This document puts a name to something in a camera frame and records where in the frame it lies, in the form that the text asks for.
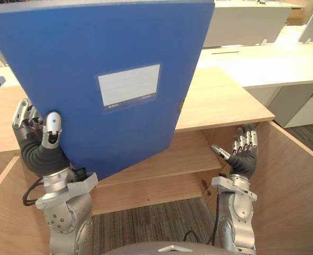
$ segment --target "black cable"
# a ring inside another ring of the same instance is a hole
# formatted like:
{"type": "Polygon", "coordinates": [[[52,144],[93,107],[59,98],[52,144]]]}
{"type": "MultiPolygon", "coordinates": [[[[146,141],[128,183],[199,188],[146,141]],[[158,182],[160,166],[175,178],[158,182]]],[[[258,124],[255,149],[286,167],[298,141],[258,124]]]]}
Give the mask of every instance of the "black cable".
{"type": "Polygon", "coordinates": [[[35,189],[37,186],[39,185],[43,185],[43,182],[41,182],[43,179],[43,177],[40,177],[38,178],[29,188],[28,190],[23,194],[22,196],[22,202],[23,202],[23,205],[24,206],[32,206],[35,204],[36,200],[38,200],[37,198],[36,199],[31,199],[31,200],[28,200],[28,195],[29,193],[35,189]]]}
{"type": "Polygon", "coordinates": [[[212,243],[211,243],[212,246],[214,246],[214,243],[215,243],[215,235],[216,235],[216,230],[218,228],[218,220],[219,220],[219,189],[216,194],[216,213],[215,214],[216,214],[216,217],[215,217],[213,233],[212,233],[212,237],[210,238],[210,240],[212,240],[212,243]]]}
{"type": "Polygon", "coordinates": [[[184,239],[183,239],[183,242],[186,242],[186,239],[187,239],[187,236],[192,233],[194,235],[194,238],[195,240],[197,241],[197,243],[202,243],[199,236],[191,229],[190,231],[188,231],[185,236],[184,236],[184,239]]]}

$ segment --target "robotic arm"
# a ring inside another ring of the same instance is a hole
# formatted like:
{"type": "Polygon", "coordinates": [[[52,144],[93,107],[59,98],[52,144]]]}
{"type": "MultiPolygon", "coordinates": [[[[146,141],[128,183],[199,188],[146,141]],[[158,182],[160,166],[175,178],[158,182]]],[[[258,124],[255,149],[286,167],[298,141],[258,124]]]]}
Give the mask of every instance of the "robotic arm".
{"type": "Polygon", "coordinates": [[[220,247],[242,254],[256,254],[251,225],[252,203],[257,195],[249,191],[249,179],[254,174],[258,155],[257,133],[253,124],[246,125],[246,133],[238,128],[233,137],[230,155],[216,145],[212,150],[231,166],[230,178],[214,177],[212,186],[218,189],[217,220],[220,247]]]}
{"type": "Polygon", "coordinates": [[[13,130],[27,168],[41,177],[24,194],[23,204],[36,204],[45,212],[53,255],[89,254],[93,233],[89,192],[98,184],[96,173],[72,169],[59,147],[61,117],[49,113],[45,120],[28,99],[22,99],[13,119],[13,130]],[[28,200],[29,192],[44,185],[46,194],[28,200]]]}

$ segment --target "blue folder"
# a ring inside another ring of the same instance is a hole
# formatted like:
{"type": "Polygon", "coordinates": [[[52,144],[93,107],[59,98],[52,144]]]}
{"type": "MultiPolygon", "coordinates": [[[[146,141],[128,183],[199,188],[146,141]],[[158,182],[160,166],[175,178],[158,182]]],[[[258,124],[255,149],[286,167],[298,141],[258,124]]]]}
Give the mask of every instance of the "blue folder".
{"type": "Polygon", "coordinates": [[[213,9],[212,0],[1,4],[0,50],[41,116],[61,114],[72,164],[102,179],[169,147],[213,9]]]}

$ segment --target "wooden cabinet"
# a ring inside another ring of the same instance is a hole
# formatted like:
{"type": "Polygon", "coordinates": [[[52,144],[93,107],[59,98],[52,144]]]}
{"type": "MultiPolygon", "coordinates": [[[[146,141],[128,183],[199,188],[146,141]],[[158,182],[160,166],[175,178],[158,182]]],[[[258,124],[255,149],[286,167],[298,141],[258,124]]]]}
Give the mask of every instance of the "wooden cabinet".
{"type": "MultiPolygon", "coordinates": [[[[258,254],[313,254],[313,152],[268,121],[273,117],[218,69],[197,71],[169,149],[101,180],[91,192],[93,214],[201,196],[214,208],[214,189],[208,196],[202,180],[210,183],[228,166],[210,144],[231,150],[237,125],[257,122],[259,162],[251,190],[258,195],[258,254]]],[[[0,173],[0,255],[49,254],[43,212],[21,200],[36,179],[19,156],[0,173]]],[[[42,194],[38,187],[31,195],[42,194]]]]}

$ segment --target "paper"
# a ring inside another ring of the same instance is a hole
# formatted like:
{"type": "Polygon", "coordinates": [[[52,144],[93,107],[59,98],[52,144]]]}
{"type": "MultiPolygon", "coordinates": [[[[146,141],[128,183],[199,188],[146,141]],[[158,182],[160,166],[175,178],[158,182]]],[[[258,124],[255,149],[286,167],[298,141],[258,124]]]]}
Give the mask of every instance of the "paper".
{"type": "Polygon", "coordinates": [[[105,107],[132,99],[145,99],[158,89],[160,64],[98,76],[105,107]]]}

